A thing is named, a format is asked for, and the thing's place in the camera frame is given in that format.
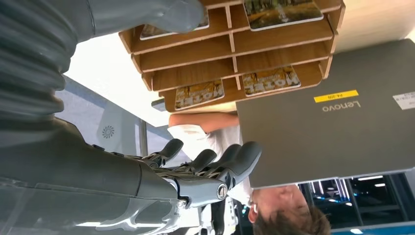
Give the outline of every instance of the wooden cubby shelf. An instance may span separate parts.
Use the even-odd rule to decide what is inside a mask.
[[[242,0],[200,2],[208,9],[209,28],[145,41],[139,39],[143,25],[119,33],[146,87],[164,96],[168,111],[176,112],[176,88],[201,82],[223,79],[225,97],[196,109],[248,99],[242,75],[251,72],[293,65],[301,87],[281,92],[316,86],[328,77],[345,11],[342,0],[314,0],[324,13],[320,21],[256,32]]]

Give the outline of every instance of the white fan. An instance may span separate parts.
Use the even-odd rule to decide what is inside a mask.
[[[108,152],[137,155],[135,120],[134,115],[108,101],[96,132],[100,146]]]

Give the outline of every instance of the short brown hair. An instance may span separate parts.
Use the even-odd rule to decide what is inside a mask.
[[[300,227],[280,212],[270,221],[258,214],[253,224],[254,235],[330,235],[330,223],[316,207],[309,206],[310,218]]]

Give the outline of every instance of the lenovo logo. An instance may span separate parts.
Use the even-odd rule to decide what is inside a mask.
[[[331,111],[336,111],[336,110],[340,110],[340,109],[348,109],[348,108],[353,108],[353,107],[361,107],[360,103],[355,100],[352,102],[345,102],[345,103],[341,103],[341,104],[335,104],[335,105],[330,105],[330,106],[324,106],[323,107],[323,112],[331,112]]]

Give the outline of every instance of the gray laptop lid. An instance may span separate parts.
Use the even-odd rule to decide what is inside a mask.
[[[358,96],[314,100],[354,90]],[[336,54],[317,87],[238,102],[237,109],[243,140],[263,147],[253,188],[412,168],[415,45],[403,40]]]

